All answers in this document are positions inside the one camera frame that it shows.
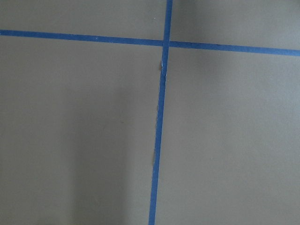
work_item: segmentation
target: tape strip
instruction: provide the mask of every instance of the tape strip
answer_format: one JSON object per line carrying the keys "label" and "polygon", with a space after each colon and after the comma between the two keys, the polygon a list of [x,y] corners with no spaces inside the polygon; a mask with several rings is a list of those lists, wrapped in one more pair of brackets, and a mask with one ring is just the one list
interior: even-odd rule
{"label": "tape strip", "polygon": [[0,35],[14,36],[14,37],[28,37],[28,38],[49,38],[60,40],[74,40],[74,41],[93,41],[93,42],[106,42],[130,45],[151,45],[163,46],[161,40],[149,40],[127,37],[105,37],[94,35],[81,35],[81,34],[60,34],[60,33],[45,33],[33,31],[19,31],[19,30],[0,30]]}
{"label": "tape strip", "polygon": [[[60,40],[92,41],[92,42],[105,42],[105,43],[117,43],[117,44],[129,44],[129,45],[149,45],[149,46],[163,46],[164,43],[164,41],[162,40],[138,39],[138,38],[127,38],[127,37],[105,37],[105,36],[81,35],[81,34],[61,34],[61,33],[34,32],[34,31],[20,31],[20,30],[0,30],[0,36],[48,38],[48,39],[60,39]],[[170,41],[169,47],[206,49],[206,50],[242,52],[242,53],[300,56],[300,50],[251,47],[251,46],[241,46],[241,45],[218,45],[218,44]]]}
{"label": "tape strip", "polygon": [[300,56],[300,50],[281,49],[281,48],[263,48],[263,47],[251,47],[251,46],[240,46],[240,45],[218,45],[218,44],[171,41],[170,47],[206,49],[206,50],[242,52],[242,53]]}
{"label": "tape strip", "polygon": [[163,53],[162,53],[162,70],[160,74],[159,96],[158,96],[158,111],[157,111],[157,124],[156,124],[156,136],[155,136],[155,161],[154,161],[153,172],[152,172],[149,225],[155,224],[155,215],[156,215],[159,160],[160,160],[160,147],[161,147],[161,138],[162,138],[162,130],[163,130],[163,117],[164,117],[164,105],[165,105],[165,82],[166,82],[168,56],[169,56],[172,4],[173,4],[173,0],[167,0],[166,13],[165,13]]}

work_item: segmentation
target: gray floor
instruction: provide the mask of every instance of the gray floor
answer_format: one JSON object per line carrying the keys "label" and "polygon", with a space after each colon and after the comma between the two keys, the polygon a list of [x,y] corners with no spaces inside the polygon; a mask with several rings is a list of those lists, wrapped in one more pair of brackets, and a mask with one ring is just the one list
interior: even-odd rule
{"label": "gray floor", "polygon": [[[162,40],[165,7],[0,0],[0,29]],[[171,40],[300,49],[299,12],[174,0]],[[0,224],[148,224],[162,48],[0,36],[0,52]],[[157,225],[299,225],[299,71],[170,48]]]}

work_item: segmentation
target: concrete floor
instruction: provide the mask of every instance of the concrete floor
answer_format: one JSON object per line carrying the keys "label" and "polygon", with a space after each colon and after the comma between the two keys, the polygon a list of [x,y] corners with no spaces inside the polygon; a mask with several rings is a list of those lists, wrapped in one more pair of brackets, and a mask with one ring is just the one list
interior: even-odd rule
{"label": "concrete floor", "polygon": [[[163,40],[165,7],[0,0],[0,29]],[[174,0],[171,40],[299,50],[299,12]],[[0,224],[148,224],[162,47],[0,35],[0,52]],[[157,225],[299,225],[299,71],[170,48]]]}

